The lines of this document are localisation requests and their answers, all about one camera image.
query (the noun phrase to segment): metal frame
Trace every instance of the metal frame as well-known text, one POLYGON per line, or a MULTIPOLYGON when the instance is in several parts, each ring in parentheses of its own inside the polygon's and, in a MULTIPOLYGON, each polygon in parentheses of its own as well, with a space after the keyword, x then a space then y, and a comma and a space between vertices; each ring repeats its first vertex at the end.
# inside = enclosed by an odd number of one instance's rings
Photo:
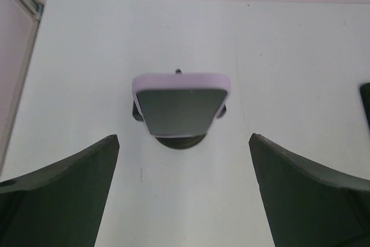
POLYGON ((23 11, 25 11, 26 14, 30 16, 30 18, 32 18, 33 25, 31 28, 31 33, 28 38, 27 48, 25 51, 25 56, 22 61, 22 66, 19 71, 16 88, 13 92, 13 98, 12 98, 12 103, 10 104, 9 115, 8 115, 8 118, 6 119, 3 134, 0 134, 1 136, 0 138, 0 174, 3 169, 6 152, 9 146, 10 136, 12 134, 14 122, 16 119, 25 78, 28 72, 29 62, 31 60, 32 51, 34 49, 36 36, 38 33, 39 24, 40 24, 42 12, 43 12, 43 5, 40 3, 39 0, 15 0, 15 1, 23 9, 23 11))

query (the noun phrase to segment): purple object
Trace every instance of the purple object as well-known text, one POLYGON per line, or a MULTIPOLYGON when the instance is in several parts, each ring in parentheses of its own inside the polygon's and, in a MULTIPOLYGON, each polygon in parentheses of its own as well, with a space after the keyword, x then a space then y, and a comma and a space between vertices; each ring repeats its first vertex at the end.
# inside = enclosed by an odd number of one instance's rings
POLYGON ((220 73, 146 73, 132 81, 138 113, 157 138, 205 135, 230 91, 229 78, 220 73))

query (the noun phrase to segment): dark spot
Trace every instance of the dark spot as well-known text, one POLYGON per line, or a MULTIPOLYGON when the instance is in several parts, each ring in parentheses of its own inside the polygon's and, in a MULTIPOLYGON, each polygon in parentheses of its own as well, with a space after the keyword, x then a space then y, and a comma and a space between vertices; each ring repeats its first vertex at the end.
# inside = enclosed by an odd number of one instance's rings
POLYGON ((17 182, 14 179, 9 179, 0 183, 0 187, 15 185, 17 182))

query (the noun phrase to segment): purple rim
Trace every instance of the purple rim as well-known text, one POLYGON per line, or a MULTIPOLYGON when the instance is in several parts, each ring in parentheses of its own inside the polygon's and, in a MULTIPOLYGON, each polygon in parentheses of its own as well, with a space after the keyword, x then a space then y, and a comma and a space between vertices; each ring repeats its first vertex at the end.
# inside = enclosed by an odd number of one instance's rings
MULTIPOLYGON (((222 73, 183 73, 177 75, 175 73, 146 73, 135 77, 132 81, 132 96, 134 98, 139 114, 143 117, 137 93, 145 90, 179 90, 179 89, 219 89, 226 91, 226 97, 214 115, 210 126, 214 119, 221 112, 231 93, 231 84, 227 75, 222 73)), ((192 137, 194 134, 182 136, 158 136, 150 133, 155 137, 175 138, 175 137, 192 137)))

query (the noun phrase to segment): round black base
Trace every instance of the round black base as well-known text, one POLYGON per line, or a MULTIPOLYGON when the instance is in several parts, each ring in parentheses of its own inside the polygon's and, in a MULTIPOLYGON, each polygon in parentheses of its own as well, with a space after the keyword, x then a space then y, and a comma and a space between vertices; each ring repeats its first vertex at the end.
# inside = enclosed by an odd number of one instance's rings
POLYGON ((161 143, 162 145, 175 150, 185 150, 189 149, 191 147, 194 147, 195 145, 202 142, 204 137, 206 137, 207 134, 199 135, 199 136, 193 136, 193 137, 181 137, 181 138, 161 138, 156 137, 156 139, 161 143))

